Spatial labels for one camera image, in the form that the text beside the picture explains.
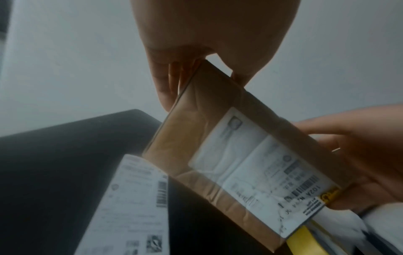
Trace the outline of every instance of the cardboard box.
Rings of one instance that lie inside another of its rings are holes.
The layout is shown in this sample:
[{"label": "cardboard box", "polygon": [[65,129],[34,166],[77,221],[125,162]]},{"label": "cardboard box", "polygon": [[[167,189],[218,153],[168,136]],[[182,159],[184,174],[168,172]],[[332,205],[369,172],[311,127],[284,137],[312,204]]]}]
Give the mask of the cardboard box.
[{"label": "cardboard box", "polygon": [[143,157],[271,251],[324,206],[321,195],[347,187],[355,172],[208,61]]}]

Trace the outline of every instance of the brown package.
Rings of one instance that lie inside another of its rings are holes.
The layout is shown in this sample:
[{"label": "brown package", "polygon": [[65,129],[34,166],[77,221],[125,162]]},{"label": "brown package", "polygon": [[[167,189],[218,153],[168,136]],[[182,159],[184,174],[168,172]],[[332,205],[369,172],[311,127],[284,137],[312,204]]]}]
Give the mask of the brown package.
[{"label": "brown package", "polygon": [[189,166],[203,141],[230,108],[236,108],[310,166],[324,173],[339,189],[351,183],[354,170],[294,125],[278,117],[208,61],[200,64],[143,157],[207,199],[274,252],[285,239],[226,190]]}]

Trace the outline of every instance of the hand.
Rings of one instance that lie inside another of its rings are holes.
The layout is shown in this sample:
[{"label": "hand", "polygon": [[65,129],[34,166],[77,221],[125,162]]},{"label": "hand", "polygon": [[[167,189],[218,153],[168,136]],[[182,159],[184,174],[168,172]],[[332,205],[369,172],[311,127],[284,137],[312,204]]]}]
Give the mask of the hand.
[{"label": "hand", "polygon": [[319,144],[353,165],[360,178],[332,202],[332,209],[363,211],[403,202],[403,104],[364,108],[295,124],[306,134],[324,134]]},{"label": "hand", "polygon": [[217,53],[241,86],[277,51],[299,0],[131,0],[158,97],[170,110],[197,61]]}]

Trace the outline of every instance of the paper receipt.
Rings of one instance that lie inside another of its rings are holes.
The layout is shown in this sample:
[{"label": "paper receipt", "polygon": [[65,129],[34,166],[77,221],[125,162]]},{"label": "paper receipt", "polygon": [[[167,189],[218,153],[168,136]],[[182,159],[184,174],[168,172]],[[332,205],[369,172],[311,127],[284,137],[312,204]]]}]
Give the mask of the paper receipt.
[{"label": "paper receipt", "polygon": [[75,255],[169,254],[168,177],[125,155]]},{"label": "paper receipt", "polygon": [[211,131],[189,166],[283,238],[324,206],[318,196],[336,187],[235,108]]}]

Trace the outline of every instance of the black table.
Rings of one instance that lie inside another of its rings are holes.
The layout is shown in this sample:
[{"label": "black table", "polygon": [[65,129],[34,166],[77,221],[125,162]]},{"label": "black table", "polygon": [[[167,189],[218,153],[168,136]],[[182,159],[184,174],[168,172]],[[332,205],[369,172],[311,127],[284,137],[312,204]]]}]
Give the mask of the black table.
[{"label": "black table", "polygon": [[[1,137],[0,254],[73,255],[122,156],[159,125],[130,110]],[[168,210],[172,255],[270,254],[172,179]]]}]

